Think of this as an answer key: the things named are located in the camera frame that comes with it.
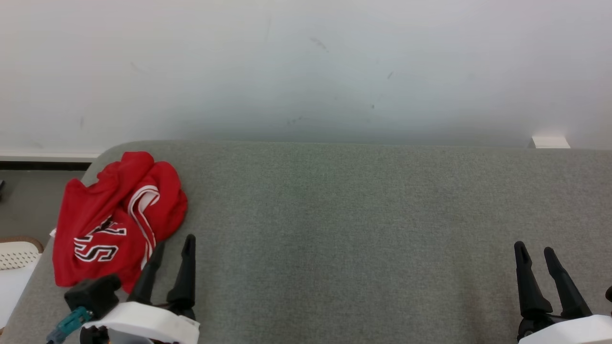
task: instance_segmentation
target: floor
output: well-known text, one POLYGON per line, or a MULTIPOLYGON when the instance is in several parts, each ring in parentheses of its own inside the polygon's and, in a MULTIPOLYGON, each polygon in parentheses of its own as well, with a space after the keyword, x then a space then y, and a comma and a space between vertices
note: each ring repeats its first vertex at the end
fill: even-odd
POLYGON ((66 182, 84 171, 3 171, 0 237, 31 236, 43 245, 55 228, 66 182))

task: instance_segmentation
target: gray fabric surface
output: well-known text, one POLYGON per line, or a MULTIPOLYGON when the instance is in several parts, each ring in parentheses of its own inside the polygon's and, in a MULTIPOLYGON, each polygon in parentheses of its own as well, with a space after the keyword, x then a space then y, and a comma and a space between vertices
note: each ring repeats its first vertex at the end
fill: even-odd
POLYGON ((0 171, 0 237, 30 236, 45 245, 58 222, 64 186, 83 171, 0 171))
MULTIPOLYGON (((514 343, 517 240, 557 312, 547 245, 595 313, 612 308, 610 151, 149 141, 83 180, 139 150, 189 200, 154 299, 196 234, 200 343, 514 343)), ((52 246, 1 343, 43 343, 67 313, 52 246)))

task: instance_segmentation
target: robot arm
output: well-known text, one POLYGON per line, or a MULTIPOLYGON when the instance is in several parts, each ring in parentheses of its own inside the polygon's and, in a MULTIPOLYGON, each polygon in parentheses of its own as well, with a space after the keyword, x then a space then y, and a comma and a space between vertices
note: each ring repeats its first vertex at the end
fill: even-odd
POLYGON ((81 327, 81 344, 197 344, 200 324, 195 321, 195 237, 189 234, 182 250, 182 263, 167 304, 151 304, 155 273, 163 258, 159 243, 128 296, 119 303, 114 294, 121 287, 115 275, 84 280, 64 298, 73 311, 47 337, 50 344, 61 344, 81 327))
POLYGON ((544 298, 531 271, 531 257, 525 244, 514 244, 517 261, 518 298, 521 321, 519 344, 612 344, 612 318, 593 315, 578 288, 550 247, 544 249, 548 273, 554 279, 561 300, 561 315, 544 298))

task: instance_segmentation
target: white stripe trim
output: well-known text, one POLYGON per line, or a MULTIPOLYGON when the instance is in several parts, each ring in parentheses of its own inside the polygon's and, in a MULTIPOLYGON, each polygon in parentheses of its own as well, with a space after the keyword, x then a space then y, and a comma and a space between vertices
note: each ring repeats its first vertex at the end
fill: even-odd
MULTIPOLYGON (((143 263, 146 263, 148 258, 151 257, 151 255, 153 254, 153 248, 157 245, 157 243, 155 241, 155 233, 153 233, 153 229, 151 228, 151 226, 149 225, 149 222, 147 221, 147 218, 144 216, 144 214, 141 211, 142 197, 144 197, 148 193, 153 193, 154 194, 153 200, 155 200, 155 202, 157 202, 157 198, 159 198, 159 195, 160 195, 159 194, 159 190, 157 189, 157 187, 154 186, 154 185, 145 185, 145 186, 141 187, 140 189, 136 190, 136 192, 134 193, 134 195, 130 199, 130 203, 128 205, 128 214, 131 216, 132 219, 134 219, 134 221, 138 225, 138 228, 140 228, 140 231, 142 232, 142 234, 144 236, 144 239, 146 240, 146 243, 147 243, 147 245, 145 247, 145 250, 144 250, 143 263), (149 236, 145 232, 145 229, 143 228, 143 225, 140 223, 138 217, 136 216, 136 214, 134 214, 134 206, 136 205, 136 202, 138 202, 138 212, 143 217, 144 222, 146 223, 148 230, 151 232, 151 238, 153 238, 153 244, 151 244, 151 241, 149 240, 149 236)), ((151 202, 151 200, 152 199, 150 197, 147 197, 147 201, 149 203, 151 202)), ((144 204, 144 203, 143 203, 143 205, 144 205, 143 210, 147 206, 149 206, 149 204, 144 204)))

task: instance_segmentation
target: white block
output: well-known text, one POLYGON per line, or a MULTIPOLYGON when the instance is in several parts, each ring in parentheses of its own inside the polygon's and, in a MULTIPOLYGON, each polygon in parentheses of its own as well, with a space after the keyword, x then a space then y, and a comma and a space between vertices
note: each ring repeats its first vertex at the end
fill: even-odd
POLYGON ((564 136, 534 136, 529 148, 570 148, 564 136))

